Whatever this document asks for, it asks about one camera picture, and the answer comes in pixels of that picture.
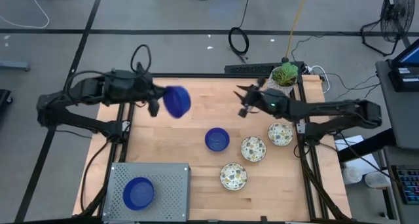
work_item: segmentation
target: white container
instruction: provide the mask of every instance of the white container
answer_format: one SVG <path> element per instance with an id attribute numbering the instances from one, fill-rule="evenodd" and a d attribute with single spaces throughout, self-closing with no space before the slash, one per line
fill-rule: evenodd
<path id="1" fill-rule="evenodd" d="M 343 182 L 345 185 L 358 183 L 362 180 L 361 172 L 358 168 L 347 167 L 342 170 Z"/>
<path id="2" fill-rule="evenodd" d="M 289 93 L 294 89 L 294 84 L 297 82 L 297 78 L 295 78 L 295 83 L 292 86 L 280 86 L 278 85 L 273 79 L 272 74 L 275 72 L 275 70 L 278 70 L 280 67 L 275 67 L 272 72 L 270 72 L 269 79 L 267 81 L 268 88 L 276 89 L 282 91 L 286 96 L 289 95 Z"/>
<path id="3" fill-rule="evenodd" d="M 376 171 L 365 175 L 365 183 L 371 188 L 385 188 L 390 186 L 390 178 Z"/>

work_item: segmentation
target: gray metal box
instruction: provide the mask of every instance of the gray metal box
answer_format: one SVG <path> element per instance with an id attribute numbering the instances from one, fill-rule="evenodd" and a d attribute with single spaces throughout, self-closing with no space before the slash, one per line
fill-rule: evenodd
<path id="1" fill-rule="evenodd" d="M 153 183 L 155 197 L 144 210 L 133 211 L 122 199 L 125 185 L 135 177 Z M 102 221 L 186 221 L 189 218 L 191 169 L 184 163 L 112 164 Z"/>

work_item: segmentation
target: green plant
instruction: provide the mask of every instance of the green plant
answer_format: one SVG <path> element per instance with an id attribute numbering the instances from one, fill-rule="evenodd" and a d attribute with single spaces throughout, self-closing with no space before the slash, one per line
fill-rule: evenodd
<path id="1" fill-rule="evenodd" d="M 280 86 L 292 86 L 299 74 L 299 68 L 289 62 L 272 73 L 272 79 Z"/>

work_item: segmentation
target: gray floor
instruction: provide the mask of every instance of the gray floor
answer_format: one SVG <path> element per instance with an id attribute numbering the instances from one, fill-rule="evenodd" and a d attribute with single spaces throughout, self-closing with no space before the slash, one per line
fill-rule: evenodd
<path id="1" fill-rule="evenodd" d="M 240 23 L 245 1 L 102 0 L 93 28 L 230 29 Z M 290 30 L 299 1 L 250 0 L 243 28 Z M 39 0 L 39 3 L 50 16 L 48 28 L 82 29 L 94 0 Z M 297 29 L 357 31 L 362 24 L 379 17 L 381 5 L 382 0 L 307 0 Z M 41 26 L 44 22 L 32 0 L 0 0 L 0 15 L 27 25 Z M 0 28 L 14 27 L 0 20 Z M 419 21 L 415 18 L 411 31 L 417 30 Z M 0 71 L 0 88 L 12 90 L 15 99 L 0 127 L 0 174 L 6 177 L 0 180 L 0 223 L 14 220 L 45 138 L 46 129 L 36 121 L 37 98 L 62 88 L 80 38 L 81 35 L 0 34 L 0 59 L 27 61 L 32 66 L 29 73 Z M 235 43 L 240 43 L 239 37 L 234 38 Z M 294 45 L 305 38 L 295 37 Z M 286 36 L 252 35 L 249 39 L 250 64 L 279 62 L 286 50 Z M 380 37 L 370 37 L 368 41 L 386 50 L 391 48 Z M 222 73 L 224 65 L 240 64 L 228 47 L 226 35 L 90 35 L 78 70 L 128 69 L 132 51 L 142 43 L 151 47 L 151 71 L 155 73 Z M 385 59 L 365 48 L 359 37 L 313 38 L 300 44 L 295 57 L 339 74 L 349 87 L 374 75 L 374 63 Z M 138 60 L 146 62 L 145 55 L 141 53 Z M 332 89 L 326 93 L 326 100 L 345 92 L 336 77 L 330 78 Z M 377 78 L 371 79 L 363 86 L 377 82 Z M 351 91 L 341 99 L 363 98 L 367 91 Z M 382 106 L 383 126 L 376 130 L 355 128 L 346 132 L 348 136 L 361 134 L 368 138 L 390 126 L 379 87 L 369 94 L 368 100 Z M 98 107 L 80 106 L 73 110 L 95 117 Z M 88 144 L 88 140 L 56 134 L 27 221 L 71 215 Z M 378 217 L 378 212 L 385 211 L 381 191 L 360 183 L 347 187 L 347 192 L 355 218 L 394 223 Z"/>

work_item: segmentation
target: blue bowl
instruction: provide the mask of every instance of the blue bowl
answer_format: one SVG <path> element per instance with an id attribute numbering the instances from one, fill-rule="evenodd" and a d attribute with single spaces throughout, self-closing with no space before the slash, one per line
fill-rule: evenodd
<path id="1" fill-rule="evenodd" d="M 182 86 L 167 86 L 163 102 L 169 114 L 175 119 L 182 117 L 191 108 L 191 97 Z"/>
<path id="2" fill-rule="evenodd" d="M 122 196 L 127 208 L 143 210 L 153 201 L 155 188 L 149 179 L 137 177 L 126 184 Z"/>
<path id="3" fill-rule="evenodd" d="M 212 128 L 205 135 L 205 144 L 212 151 L 222 151 L 230 143 L 230 136 L 222 128 Z"/>

